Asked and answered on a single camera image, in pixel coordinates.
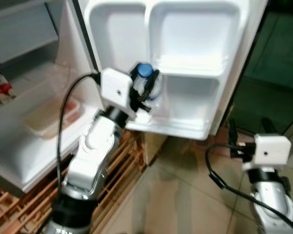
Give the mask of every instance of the white plastic shelf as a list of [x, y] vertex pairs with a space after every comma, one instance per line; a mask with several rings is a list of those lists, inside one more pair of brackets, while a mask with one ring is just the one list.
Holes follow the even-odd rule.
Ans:
[[0, 17], [0, 63], [58, 40], [41, 4]]
[[0, 106], [0, 120], [4, 117], [4, 121], [13, 122], [15, 116], [19, 117], [36, 105], [63, 92], [70, 73], [68, 67], [47, 61], [13, 78], [10, 83], [16, 98]]
[[217, 1], [164, 1], [149, 17], [151, 62], [162, 72], [219, 76], [232, 54], [238, 8]]
[[207, 137], [217, 108], [219, 81], [187, 77], [184, 82], [184, 77], [164, 75], [163, 82], [163, 107], [153, 114], [140, 110], [126, 127], [193, 139]]
[[129, 71], [137, 61], [148, 60], [143, 4], [98, 4], [88, 6], [85, 15], [95, 56], [100, 58], [97, 61], [100, 69]]
[[[96, 108], [82, 104], [82, 115], [63, 131], [62, 155], [66, 156], [78, 143], [85, 126], [93, 120]], [[56, 137], [45, 140], [19, 124], [14, 134], [6, 133], [8, 147], [0, 149], [0, 175], [28, 192], [56, 165]]]

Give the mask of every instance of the plastic bottle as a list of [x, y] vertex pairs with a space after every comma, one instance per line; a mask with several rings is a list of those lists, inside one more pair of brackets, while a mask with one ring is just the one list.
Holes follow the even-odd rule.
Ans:
[[[141, 63], [138, 66], [138, 77], [134, 82], [134, 88], [139, 92], [141, 95], [144, 91], [144, 86], [147, 79], [152, 75], [153, 67], [149, 63]], [[162, 76], [161, 74], [158, 75], [153, 90], [150, 93], [148, 99], [145, 101], [145, 105], [152, 108], [152, 110], [157, 110], [162, 105]]]

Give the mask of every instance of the black cable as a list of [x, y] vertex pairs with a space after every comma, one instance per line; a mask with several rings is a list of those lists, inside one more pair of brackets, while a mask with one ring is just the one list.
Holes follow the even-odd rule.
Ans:
[[253, 203], [256, 203], [257, 205], [260, 205], [264, 208], [266, 208], [267, 210], [275, 213], [276, 215], [278, 215], [284, 222], [286, 222], [291, 228], [293, 228], [293, 222], [291, 220], [289, 220], [284, 214], [280, 213], [279, 211], [275, 210], [274, 208], [268, 206], [267, 204], [265, 204], [264, 202], [261, 202], [257, 199], [255, 199], [254, 197], [247, 195], [239, 190], [236, 190], [230, 186], [228, 186], [226, 184], [226, 182], [212, 169], [210, 162], [209, 162], [209, 152], [211, 149], [214, 148], [218, 148], [218, 147], [225, 147], [225, 148], [230, 148], [230, 149], [235, 149], [235, 150], [239, 150], [238, 147], [232, 146], [232, 145], [228, 145], [228, 144], [213, 144], [211, 146], [209, 146], [206, 151], [205, 151], [205, 161], [206, 161], [206, 165], [207, 168], [209, 170], [209, 176], [211, 177], [211, 179], [221, 188], [221, 189], [227, 189], [228, 191], [243, 197]]
[[70, 95], [76, 88], [76, 86], [83, 81], [83, 79], [90, 77], [93, 78], [95, 81], [99, 80], [98, 77], [100, 74], [94, 74], [90, 73], [87, 75], [84, 75], [82, 77], [79, 77], [76, 79], [71, 86], [68, 88], [67, 93], [65, 94], [65, 97], [63, 99], [63, 103], [61, 106], [61, 112], [60, 112], [60, 120], [59, 120], [59, 131], [58, 131], [58, 139], [57, 139], [57, 175], [58, 175], [58, 196], [57, 198], [60, 198], [61, 195], [61, 187], [62, 187], [62, 176], [61, 176], [61, 140], [62, 140], [62, 130], [63, 130], [63, 121], [64, 121], [64, 114], [65, 114], [65, 109], [67, 102], [70, 98]]

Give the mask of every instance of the refrigerator door shelf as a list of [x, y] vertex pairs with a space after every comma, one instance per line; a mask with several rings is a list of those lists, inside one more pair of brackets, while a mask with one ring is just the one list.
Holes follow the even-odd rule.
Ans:
[[[63, 131], [62, 157], [78, 145], [85, 126], [98, 111], [90, 105], [81, 105], [81, 116]], [[56, 165], [57, 138], [43, 139], [29, 132], [22, 124], [15, 126], [0, 148], [0, 175], [23, 190], [30, 191]]]
[[99, 70], [150, 62], [163, 105], [127, 128], [207, 138], [240, 45], [249, 0], [98, 0], [83, 18]]

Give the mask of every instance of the floor tile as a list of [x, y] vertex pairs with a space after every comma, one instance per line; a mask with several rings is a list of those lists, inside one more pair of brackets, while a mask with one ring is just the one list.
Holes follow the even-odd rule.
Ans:
[[[280, 174], [280, 176], [287, 176], [289, 178], [290, 183], [291, 183], [291, 188], [292, 188], [291, 197], [293, 200], [293, 169], [291, 169], [289, 167], [284, 167], [284, 170], [281, 171], [279, 174]], [[250, 184], [249, 178], [246, 174], [243, 174], [240, 191], [242, 191], [246, 194], [250, 194], [250, 192], [251, 192], [251, 184]], [[237, 202], [236, 202], [234, 209], [236, 211], [244, 214], [248, 218], [254, 220], [254, 217], [251, 213], [250, 203], [248, 201], [246, 201], [244, 198], [241, 198], [241, 197], [237, 198]]]
[[253, 220], [233, 212], [227, 234], [257, 234], [256, 224]]
[[226, 233], [230, 209], [162, 168], [150, 169], [106, 234]]
[[[251, 184], [249, 181], [249, 177], [246, 173], [243, 174], [242, 181], [241, 181], [241, 186], [240, 186], [240, 191], [244, 192], [245, 194], [250, 195], [251, 194]], [[246, 199], [239, 197], [236, 200], [236, 204], [234, 209], [248, 218], [255, 220], [253, 214], [251, 213], [251, 204], [249, 201]]]
[[[181, 148], [176, 148], [175, 141], [167, 142], [170, 146], [169, 157], [166, 149], [163, 155], [158, 158], [159, 164], [165, 170], [173, 173], [177, 177], [196, 189], [214, 197], [220, 202], [233, 208], [236, 195], [221, 190], [209, 177], [206, 168], [204, 151], [193, 147], [188, 142], [183, 142]], [[213, 169], [231, 186], [239, 188], [242, 177], [242, 163], [228, 157], [211, 155], [210, 161]]]
[[162, 146], [162, 150], [154, 164], [174, 174], [184, 161], [183, 152], [187, 150], [189, 142], [190, 140], [188, 139], [170, 137]]
[[109, 228], [114, 224], [115, 221], [118, 220], [118, 217], [122, 213], [122, 210], [125, 208], [125, 206], [127, 206], [127, 204], [130, 204], [130, 202], [132, 201], [131, 197], [133, 196], [134, 192], [136, 191], [137, 187], [139, 186], [143, 178], [148, 175], [148, 170], [151, 170], [150, 167], [147, 168], [144, 171], [144, 173], [142, 173], [137, 183], [133, 186], [133, 188], [127, 194], [125, 199], [121, 202], [120, 206], [116, 209], [115, 213], [112, 215], [109, 221], [105, 224], [104, 228], [101, 231], [101, 234], [106, 234], [108, 232]]

